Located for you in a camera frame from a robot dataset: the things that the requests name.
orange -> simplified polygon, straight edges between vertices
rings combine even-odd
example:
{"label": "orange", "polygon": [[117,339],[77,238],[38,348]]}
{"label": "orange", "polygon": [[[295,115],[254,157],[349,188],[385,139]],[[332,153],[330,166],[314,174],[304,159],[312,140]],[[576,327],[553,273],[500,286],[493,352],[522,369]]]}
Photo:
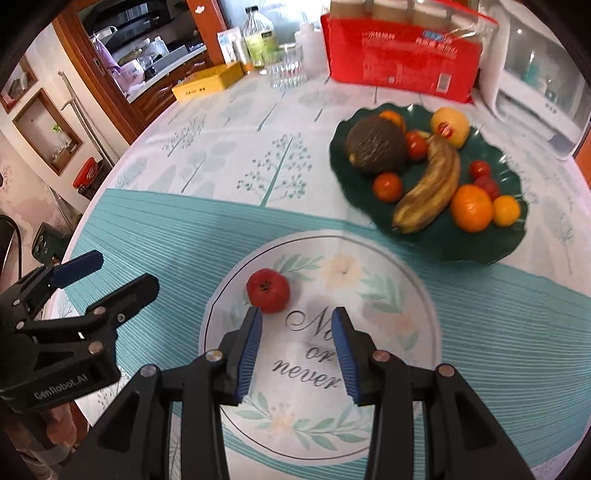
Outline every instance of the orange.
{"label": "orange", "polygon": [[400,113],[396,113],[392,110],[384,110],[381,114],[379,114],[379,117],[394,122],[401,128],[403,134],[406,133],[406,122]]}
{"label": "orange", "polygon": [[462,185],[450,204],[453,221],[465,232],[482,232],[491,224],[492,201],[480,187]]}
{"label": "orange", "polygon": [[492,221],[496,226],[511,226],[521,215],[519,203],[511,195],[503,195],[492,202]]}

avocado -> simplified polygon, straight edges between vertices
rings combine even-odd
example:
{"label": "avocado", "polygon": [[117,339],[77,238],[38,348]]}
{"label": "avocado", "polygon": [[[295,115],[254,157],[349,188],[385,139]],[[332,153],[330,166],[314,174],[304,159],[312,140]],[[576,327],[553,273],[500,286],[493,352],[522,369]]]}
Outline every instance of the avocado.
{"label": "avocado", "polygon": [[401,173],[408,160],[402,129],[378,115],[357,122],[347,135],[345,147],[351,165],[364,174]]}

kitchen shelf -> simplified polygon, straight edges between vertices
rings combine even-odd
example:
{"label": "kitchen shelf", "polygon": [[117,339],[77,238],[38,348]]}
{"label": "kitchen shelf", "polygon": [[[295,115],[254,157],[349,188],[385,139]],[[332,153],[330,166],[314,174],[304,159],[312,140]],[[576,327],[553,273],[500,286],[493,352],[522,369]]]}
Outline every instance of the kitchen shelf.
{"label": "kitchen shelf", "polygon": [[13,123],[31,148],[57,175],[62,174],[82,146],[82,140],[44,89],[33,95]]}
{"label": "kitchen shelf", "polygon": [[[26,79],[26,86],[23,90],[21,79]],[[6,113],[10,113],[12,109],[17,105],[18,101],[31,90],[31,87],[37,83],[37,77],[33,72],[33,69],[27,62],[27,58],[23,57],[18,63],[16,68],[12,71],[10,78],[6,82],[6,85],[2,89],[0,95],[0,103]]]}

green fruit plate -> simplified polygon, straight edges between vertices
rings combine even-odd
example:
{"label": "green fruit plate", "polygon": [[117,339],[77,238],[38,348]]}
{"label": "green fruit plate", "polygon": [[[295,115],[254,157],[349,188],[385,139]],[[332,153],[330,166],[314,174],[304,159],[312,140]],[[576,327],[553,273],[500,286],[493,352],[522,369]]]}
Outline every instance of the green fruit plate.
{"label": "green fruit plate", "polygon": [[[353,168],[345,148],[345,139],[354,124],[384,110],[400,113],[409,130],[431,131],[430,120],[433,113],[420,105],[403,108],[386,103],[375,110],[358,110],[351,119],[341,122],[330,143],[330,166],[347,201],[369,215],[386,236],[444,262],[473,261],[491,265],[512,253],[525,236],[525,218],[528,213],[528,206],[521,191],[521,181],[519,176],[509,169],[504,153],[486,143],[480,132],[474,128],[470,129],[468,140],[459,150],[462,159],[460,185],[472,182],[468,173],[470,162],[487,161],[494,179],[499,184],[501,195],[511,195],[519,201],[519,220],[508,228],[500,228],[492,223],[483,232],[467,233],[456,226],[447,207],[429,226],[417,233],[403,235],[392,227],[395,205],[381,202],[375,197],[372,191],[374,178],[364,176]],[[425,162],[410,164],[402,175],[405,192],[417,184],[425,168]]]}

red package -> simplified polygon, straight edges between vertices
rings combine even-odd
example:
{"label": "red package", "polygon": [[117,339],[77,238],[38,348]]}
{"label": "red package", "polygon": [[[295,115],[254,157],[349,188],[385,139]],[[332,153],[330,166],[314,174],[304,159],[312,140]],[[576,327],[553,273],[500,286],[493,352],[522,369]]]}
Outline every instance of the red package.
{"label": "red package", "polygon": [[75,189],[79,189],[90,185],[99,171],[98,167],[99,164],[96,162],[96,160],[93,157],[90,157],[78,173],[78,176],[74,180],[74,183],[72,183],[72,186]]}
{"label": "red package", "polygon": [[467,102],[482,45],[410,24],[321,18],[330,75]]}

